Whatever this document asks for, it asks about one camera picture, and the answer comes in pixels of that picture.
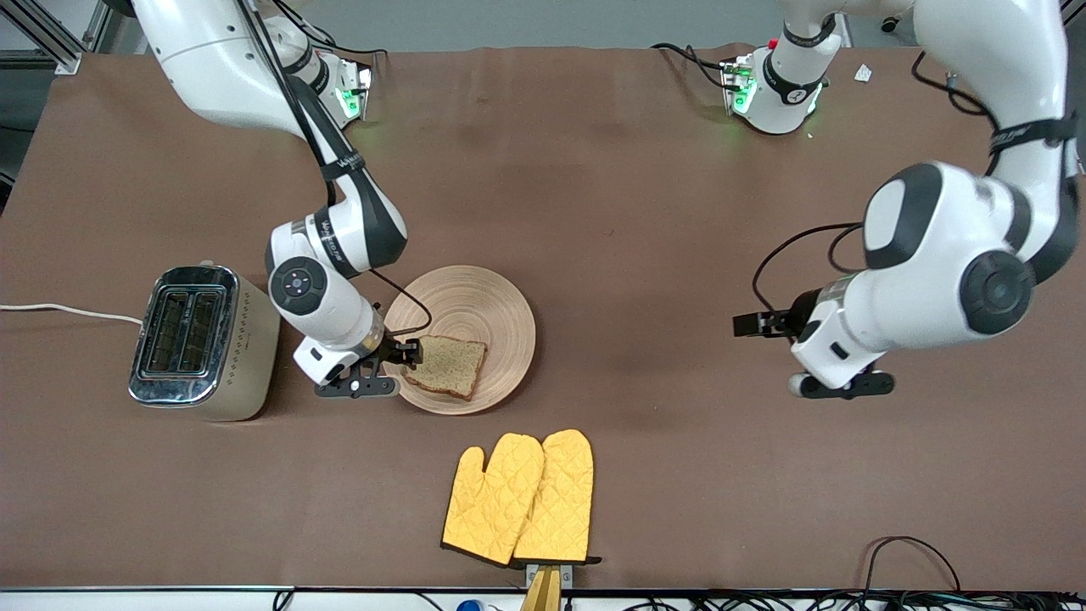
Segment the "brown table surface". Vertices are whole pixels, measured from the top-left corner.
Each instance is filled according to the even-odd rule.
[[[859,219],[910,163],[984,167],[984,122],[915,84],[914,55],[842,51],[819,111],[781,137],[727,117],[718,89],[656,51],[382,59],[371,120],[350,133],[408,222],[387,271],[513,280],[539,329],[523,385],[468,418],[318,400],[285,326],[266,412],[206,424],[128,398],[132,326],[3,314],[0,583],[520,583],[439,549],[457,457],[577,428],[605,559],[580,586],[850,587],[871,542],[909,534],[967,588],[1083,587],[1086,319],[1068,315],[1086,256],[1012,333],[886,358],[886,398],[792,398],[784,343],[731,338],[784,238]],[[870,84],[851,78],[861,62]],[[151,58],[89,55],[53,85],[0,221],[0,296],[139,317],[162,271],[203,258],[263,285],[270,229],[323,196],[292,136],[200,119]],[[774,260],[780,307],[835,277],[828,241]],[[858,242],[844,251],[858,262]],[[907,546],[880,558],[877,586],[949,585]]]

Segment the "wooden plate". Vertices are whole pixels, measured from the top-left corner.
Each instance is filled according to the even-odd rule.
[[[482,267],[450,265],[416,278],[407,284],[407,292],[426,303],[433,315],[433,323],[418,335],[482,342],[487,358],[470,402],[422,391],[403,379],[402,366],[386,366],[388,375],[400,381],[401,397],[433,413],[463,416],[491,408],[513,393],[535,353],[535,319],[513,282]],[[425,322],[426,315],[403,294],[384,318],[393,331]]]

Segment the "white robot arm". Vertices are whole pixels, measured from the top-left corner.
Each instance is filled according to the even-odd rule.
[[[767,133],[799,127],[822,91],[822,78],[842,37],[836,13],[896,15],[913,0],[780,0],[784,8],[781,37],[724,66],[729,112]]]
[[[403,217],[340,130],[329,111],[339,102],[328,104],[313,80],[304,80],[319,77],[328,64],[307,46],[310,51],[291,55],[301,41],[285,34],[286,27],[282,36],[272,34],[244,2],[136,0],[135,8],[186,105],[223,125],[270,127],[305,139],[325,180],[342,191],[341,201],[272,232],[265,252],[268,292],[279,314],[305,335],[294,360],[318,395],[393,395],[399,387],[380,378],[377,366],[417,362],[418,344],[388,336],[381,317],[348,278],[399,258],[407,242]],[[279,71],[273,41],[294,58],[293,73]],[[359,365],[368,369],[365,378]],[[348,368],[352,378],[341,378]]]
[[[875,359],[901,348],[981,342],[1014,327],[1034,285],[1078,238],[1066,40],[1055,0],[918,0],[917,35],[993,115],[989,175],[939,162],[902,169],[863,218],[868,268],[796,298],[754,333],[794,335],[804,397],[882,394]]]

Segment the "oven mitt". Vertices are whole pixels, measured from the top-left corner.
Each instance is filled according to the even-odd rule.
[[[441,547],[506,567],[540,487],[543,448],[534,437],[506,433],[484,460],[478,447],[460,456]]]
[[[592,446],[580,431],[543,442],[543,481],[514,557],[522,563],[591,564]]]

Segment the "toast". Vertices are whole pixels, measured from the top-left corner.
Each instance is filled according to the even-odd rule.
[[[487,345],[442,335],[426,335],[419,342],[422,362],[414,371],[404,369],[404,380],[422,391],[470,402],[487,358]]]

